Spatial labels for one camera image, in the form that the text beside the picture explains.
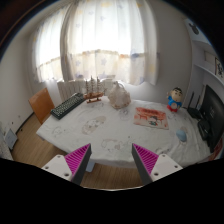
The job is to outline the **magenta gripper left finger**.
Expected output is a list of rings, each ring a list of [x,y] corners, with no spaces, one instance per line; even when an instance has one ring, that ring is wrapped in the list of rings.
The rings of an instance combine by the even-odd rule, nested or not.
[[[91,145],[87,144],[66,156],[56,155],[42,169],[76,185],[80,185],[91,154]]]

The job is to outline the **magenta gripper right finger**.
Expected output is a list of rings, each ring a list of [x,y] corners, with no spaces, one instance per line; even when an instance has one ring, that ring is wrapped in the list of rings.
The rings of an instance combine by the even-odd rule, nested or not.
[[[137,144],[132,144],[132,156],[144,185],[182,169],[182,167],[168,155],[157,155]]]

